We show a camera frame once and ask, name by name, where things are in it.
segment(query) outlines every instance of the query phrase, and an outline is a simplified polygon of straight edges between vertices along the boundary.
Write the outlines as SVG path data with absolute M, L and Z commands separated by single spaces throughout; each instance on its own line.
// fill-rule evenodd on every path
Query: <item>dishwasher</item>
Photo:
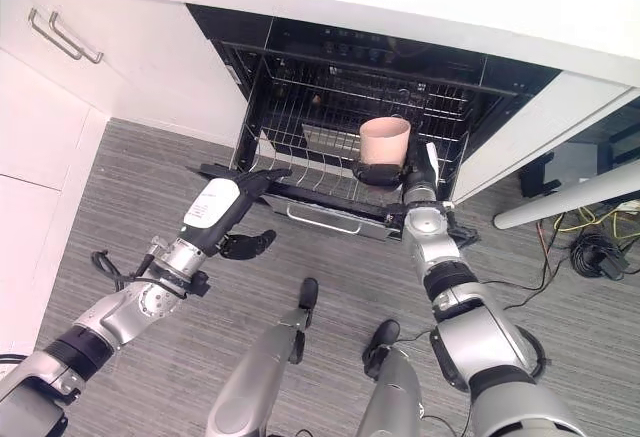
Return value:
M 187 4 L 243 95 L 247 112 L 228 168 L 209 177 L 289 168 L 265 201 L 278 213 L 344 234 L 400 238 L 400 189 L 354 177 L 358 130 L 382 116 L 432 142 L 438 200 L 465 156 L 540 92 L 556 69 L 476 52 L 279 17 Z

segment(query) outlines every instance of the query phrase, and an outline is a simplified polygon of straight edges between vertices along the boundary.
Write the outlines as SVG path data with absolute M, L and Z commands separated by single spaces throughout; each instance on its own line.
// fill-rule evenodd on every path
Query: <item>yellow cable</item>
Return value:
M 640 232 L 636 232 L 635 234 L 629 234 L 629 235 L 618 235 L 618 214 L 615 213 L 613 214 L 613 236 L 618 239 L 618 240 L 623 240 L 623 239 L 628 239 L 630 237 L 638 237 L 640 236 Z
M 584 216 L 584 211 L 586 211 L 589 214 L 589 219 L 587 220 L 587 218 Z M 576 225 L 575 227 L 567 227 L 564 229 L 560 229 L 558 227 L 558 225 L 560 224 L 560 217 L 558 217 L 556 219 L 556 221 L 553 224 L 553 228 L 554 230 L 557 230 L 558 232 L 573 232 L 575 230 L 580 230 L 580 229 L 584 229 L 585 227 L 588 227 L 590 225 L 597 225 L 597 224 L 601 224 L 602 222 L 604 222 L 604 220 L 609 217 L 611 214 L 615 214 L 616 212 L 618 212 L 617 208 L 613 209 L 610 212 L 607 212 L 606 214 L 604 214 L 602 217 L 600 217 L 599 219 L 596 219 L 596 216 L 593 214 L 593 212 L 591 212 L 589 209 L 587 209 L 586 207 L 579 207 L 578 208 L 578 212 L 580 212 L 580 215 L 587 220 L 586 224 L 581 224 L 581 225 Z

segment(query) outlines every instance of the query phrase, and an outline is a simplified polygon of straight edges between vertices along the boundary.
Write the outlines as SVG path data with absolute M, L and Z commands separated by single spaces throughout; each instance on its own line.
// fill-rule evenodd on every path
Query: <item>pink cup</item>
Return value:
M 378 117 L 360 126 L 360 161 L 404 164 L 411 124 L 400 117 Z

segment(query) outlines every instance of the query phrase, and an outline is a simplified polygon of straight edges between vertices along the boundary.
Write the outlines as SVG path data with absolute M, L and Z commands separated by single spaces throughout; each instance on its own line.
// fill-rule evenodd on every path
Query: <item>gray carpet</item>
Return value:
M 38 347 L 113 290 L 89 254 L 107 248 L 122 272 L 133 270 L 154 235 L 171 239 L 204 186 L 185 169 L 228 162 L 230 150 L 112 121 L 103 138 L 65 251 Z M 532 225 L 497 231 L 491 217 L 518 201 L 507 178 L 464 203 L 458 218 L 478 228 L 482 241 L 466 253 L 481 279 L 534 283 L 541 252 Z M 289 366 L 270 431 L 292 437 L 354 435 L 373 390 L 360 352 L 377 324 L 397 318 L 405 336 L 433 324 L 424 290 L 398 243 L 311 229 L 254 206 L 242 232 L 272 228 L 275 244 L 249 262 L 208 261 L 213 289 L 190 298 L 107 364 L 68 409 L 69 436 L 202 436 L 207 414 L 241 355 L 295 303 L 299 282 L 320 282 L 320 300 L 307 332 L 307 351 Z M 556 262 L 562 251 L 552 252 Z M 621 282 L 586 280 L 564 266 L 547 292 L 513 320 L 543 342 L 553 365 L 544 382 L 572 407 L 593 436 L 640 435 L 639 276 Z M 494 285 L 502 302 L 526 292 Z M 428 338 L 403 344 L 418 372 L 427 412 L 460 432 L 467 396 L 444 382 Z M 447 436 L 436 421 L 424 436 Z

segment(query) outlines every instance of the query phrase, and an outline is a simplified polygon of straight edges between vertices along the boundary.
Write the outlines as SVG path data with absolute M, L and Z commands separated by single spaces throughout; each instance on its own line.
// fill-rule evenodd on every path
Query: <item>dishwasher rack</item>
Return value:
M 313 192 L 314 202 L 322 195 L 324 205 L 347 211 L 358 204 L 375 206 L 381 215 L 386 206 L 400 202 L 399 190 L 363 185 L 351 168 L 360 151 L 360 125 L 378 116 L 399 116 L 411 123 L 419 142 L 436 145 L 439 198 L 446 199 L 477 108 L 475 98 L 474 90 L 448 82 L 263 56 L 230 167 L 287 167 L 292 175 L 281 183 Z

